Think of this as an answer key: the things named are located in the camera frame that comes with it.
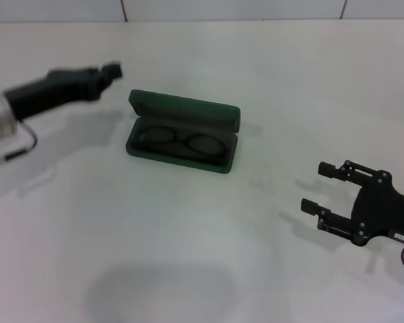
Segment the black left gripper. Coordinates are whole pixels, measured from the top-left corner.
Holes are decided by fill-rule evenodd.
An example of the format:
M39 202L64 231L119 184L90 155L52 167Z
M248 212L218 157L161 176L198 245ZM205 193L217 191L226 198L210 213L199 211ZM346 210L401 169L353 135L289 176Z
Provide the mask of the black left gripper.
M119 61L101 69L52 70L41 79L5 91L4 96L16 120L24 120L72 102L99 100L122 77Z

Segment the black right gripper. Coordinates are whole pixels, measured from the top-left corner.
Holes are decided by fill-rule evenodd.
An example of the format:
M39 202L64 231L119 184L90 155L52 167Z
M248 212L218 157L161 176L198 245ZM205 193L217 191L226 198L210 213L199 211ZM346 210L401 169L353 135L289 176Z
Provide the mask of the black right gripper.
M385 170L373 170L344 161L338 168L327 162L318 174L361 186L353 204L351 219L333 213L308 199L301 200L301 211L318 217L317 229L365 246L375 237L404 243L404 195L393 187L393 177Z

